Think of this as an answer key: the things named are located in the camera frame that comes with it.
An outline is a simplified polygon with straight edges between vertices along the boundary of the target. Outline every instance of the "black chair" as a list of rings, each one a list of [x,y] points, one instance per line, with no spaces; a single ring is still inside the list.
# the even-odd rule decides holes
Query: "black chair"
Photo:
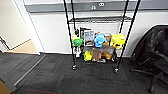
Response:
[[[158,75],[168,74],[168,25],[157,25],[148,30],[135,47],[131,61],[148,69],[131,69],[131,72],[152,75],[149,88],[152,94]]]

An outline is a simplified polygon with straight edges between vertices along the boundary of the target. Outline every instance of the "white wall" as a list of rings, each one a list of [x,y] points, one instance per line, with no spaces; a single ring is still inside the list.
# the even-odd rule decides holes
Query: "white wall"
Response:
[[[78,12],[75,17],[91,17],[91,16],[116,16],[121,15],[120,12]],[[133,13],[129,12],[127,16],[132,17]],[[168,12],[162,11],[140,11],[136,16],[135,23],[132,28],[132,32],[124,53],[125,57],[129,57],[136,46],[139,39],[143,34],[154,25],[168,24]],[[41,51],[46,53],[65,53],[70,54],[70,43],[66,24],[65,13],[53,12],[53,13],[32,13],[30,14],[32,22],[28,23],[28,26],[34,25],[36,33],[30,32],[32,38],[38,47],[43,47]],[[124,23],[122,33],[126,36],[129,29],[130,22]],[[117,33],[119,30],[120,23],[111,24],[77,24],[77,27],[91,28],[94,31]]]
[[[19,11],[11,0],[0,1],[0,35],[10,48],[30,39],[20,19]]]

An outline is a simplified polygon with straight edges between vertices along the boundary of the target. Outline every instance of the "caster wheel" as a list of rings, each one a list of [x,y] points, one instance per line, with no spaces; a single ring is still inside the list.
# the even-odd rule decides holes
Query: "caster wheel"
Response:
[[[132,70],[130,70],[130,73],[133,73],[133,71],[132,71]]]
[[[150,91],[150,90],[148,90],[148,92],[149,92],[150,94],[154,94],[154,91]]]
[[[118,69],[114,69],[114,73],[118,73]]]
[[[73,65],[73,66],[72,66],[72,69],[73,69],[73,70],[76,70],[76,65]]]

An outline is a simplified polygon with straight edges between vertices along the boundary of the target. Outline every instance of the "floor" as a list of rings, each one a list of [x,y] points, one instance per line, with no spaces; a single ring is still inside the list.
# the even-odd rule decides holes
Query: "floor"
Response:
[[[27,53],[27,54],[38,54],[32,40],[28,40],[20,46],[9,50],[10,53]]]
[[[0,73],[16,82],[42,56],[46,57],[16,85],[13,94],[148,94],[150,76],[133,73],[129,58],[123,58],[118,73],[116,64],[78,60],[72,70],[72,56],[61,54],[0,54]],[[157,80],[155,94],[168,94],[168,85]]]

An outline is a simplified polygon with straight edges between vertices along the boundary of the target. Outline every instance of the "gray wall panel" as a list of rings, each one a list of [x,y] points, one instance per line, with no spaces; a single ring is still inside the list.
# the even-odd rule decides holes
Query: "gray wall panel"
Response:
[[[74,10],[77,11],[122,11],[125,2],[104,2],[104,6],[99,6],[100,2],[74,3]],[[136,1],[130,1],[128,10],[134,10]],[[139,10],[168,10],[168,1],[142,1]],[[28,12],[64,12],[63,4],[41,4],[25,5]],[[68,11],[71,11],[71,4],[67,4]]]

